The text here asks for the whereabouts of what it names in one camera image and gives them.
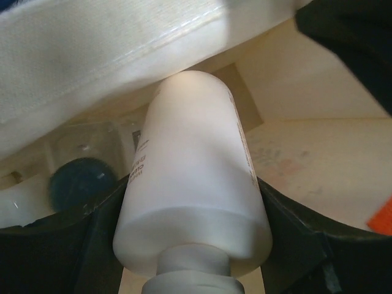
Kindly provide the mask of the clear square bottle grey cap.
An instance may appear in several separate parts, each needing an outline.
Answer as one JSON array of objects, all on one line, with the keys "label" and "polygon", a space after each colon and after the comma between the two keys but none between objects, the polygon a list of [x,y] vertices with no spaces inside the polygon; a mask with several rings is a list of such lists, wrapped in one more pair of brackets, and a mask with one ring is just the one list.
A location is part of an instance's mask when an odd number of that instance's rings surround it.
[{"label": "clear square bottle grey cap", "polygon": [[64,126],[49,137],[48,196],[54,211],[84,204],[128,175],[141,134],[135,121]]}]

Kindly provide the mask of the white rectangular lotion bottle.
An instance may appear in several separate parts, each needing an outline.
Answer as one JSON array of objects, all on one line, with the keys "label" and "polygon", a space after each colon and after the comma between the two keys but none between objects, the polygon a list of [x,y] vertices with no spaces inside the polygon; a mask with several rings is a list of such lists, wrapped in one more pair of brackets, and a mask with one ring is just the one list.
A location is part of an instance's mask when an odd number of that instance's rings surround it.
[{"label": "white rectangular lotion bottle", "polygon": [[1,191],[1,228],[24,227],[54,213],[45,178],[35,176]]}]

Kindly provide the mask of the beige canvas bag orange handles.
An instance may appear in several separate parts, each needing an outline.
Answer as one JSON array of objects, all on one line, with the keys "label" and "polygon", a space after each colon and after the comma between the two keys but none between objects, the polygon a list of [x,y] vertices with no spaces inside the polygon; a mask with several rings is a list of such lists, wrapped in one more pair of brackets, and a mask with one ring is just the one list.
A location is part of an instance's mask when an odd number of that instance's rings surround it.
[{"label": "beige canvas bag orange handles", "polygon": [[64,126],[145,123],[159,85],[220,79],[257,181],[368,230],[391,193],[388,114],[331,51],[297,30],[311,1],[2,1],[1,179],[48,183]]}]

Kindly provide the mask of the beige round bottle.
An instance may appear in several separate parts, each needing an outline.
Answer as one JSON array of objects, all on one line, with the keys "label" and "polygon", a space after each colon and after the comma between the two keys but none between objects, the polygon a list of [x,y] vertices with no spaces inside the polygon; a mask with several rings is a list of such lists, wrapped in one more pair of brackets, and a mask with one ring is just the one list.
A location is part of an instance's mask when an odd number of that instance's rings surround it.
[{"label": "beige round bottle", "polygon": [[149,105],[113,250],[143,293],[243,293],[270,225],[233,96],[211,74],[165,79]]}]

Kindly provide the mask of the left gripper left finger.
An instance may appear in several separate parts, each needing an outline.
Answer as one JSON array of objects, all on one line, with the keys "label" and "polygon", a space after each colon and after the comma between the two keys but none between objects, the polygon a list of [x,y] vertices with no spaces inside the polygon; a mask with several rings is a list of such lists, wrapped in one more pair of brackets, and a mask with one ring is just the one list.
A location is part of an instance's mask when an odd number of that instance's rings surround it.
[{"label": "left gripper left finger", "polygon": [[118,293],[113,237],[128,178],[86,203],[1,229],[1,293]]}]

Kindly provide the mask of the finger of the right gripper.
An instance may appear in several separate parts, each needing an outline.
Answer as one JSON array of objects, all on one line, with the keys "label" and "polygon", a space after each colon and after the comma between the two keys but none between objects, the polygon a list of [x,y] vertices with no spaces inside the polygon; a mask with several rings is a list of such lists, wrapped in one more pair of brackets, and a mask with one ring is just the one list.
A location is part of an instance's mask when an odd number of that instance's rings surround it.
[{"label": "finger of the right gripper", "polygon": [[391,113],[391,1],[311,1],[295,12],[295,23]]}]

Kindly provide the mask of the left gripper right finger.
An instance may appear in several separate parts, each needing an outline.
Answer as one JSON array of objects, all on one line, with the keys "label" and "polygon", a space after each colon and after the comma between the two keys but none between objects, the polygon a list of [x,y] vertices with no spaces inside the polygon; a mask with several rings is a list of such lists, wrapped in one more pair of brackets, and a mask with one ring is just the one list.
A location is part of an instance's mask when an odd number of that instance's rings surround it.
[{"label": "left gripper right finger", "polygon": [[266,293],[391,293],[391,237],[332,220],[258,181],[273,248]]}]

